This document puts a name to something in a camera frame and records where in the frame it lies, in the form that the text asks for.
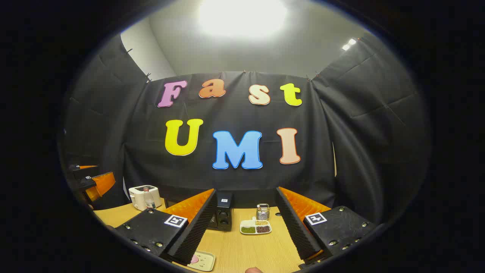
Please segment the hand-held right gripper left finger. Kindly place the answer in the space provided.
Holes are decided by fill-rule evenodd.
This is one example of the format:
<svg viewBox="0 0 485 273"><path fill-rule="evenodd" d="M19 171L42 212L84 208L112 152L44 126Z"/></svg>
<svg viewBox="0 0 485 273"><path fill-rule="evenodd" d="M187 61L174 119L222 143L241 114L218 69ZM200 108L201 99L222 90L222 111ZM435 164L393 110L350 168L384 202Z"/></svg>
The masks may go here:
<svg viewBox="0 0 485 273"><path fill-rule="evenodd" d="M115 228L133 247L171 262L191 262L216 211L215 189L206 190L164 211L145 209Z"/></svg>

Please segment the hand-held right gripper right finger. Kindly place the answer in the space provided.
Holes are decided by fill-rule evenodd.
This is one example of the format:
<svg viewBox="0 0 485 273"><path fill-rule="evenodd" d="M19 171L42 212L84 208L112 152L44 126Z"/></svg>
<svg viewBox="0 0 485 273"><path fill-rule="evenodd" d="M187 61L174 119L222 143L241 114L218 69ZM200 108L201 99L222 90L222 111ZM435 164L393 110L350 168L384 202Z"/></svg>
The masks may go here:
<svg viewBox="0 0 485 273"><path fill-rule="evenodd" d="M277 207L305 266L350 252L376 228L347 206L331 209L282 187L275 191Z"/></svg>

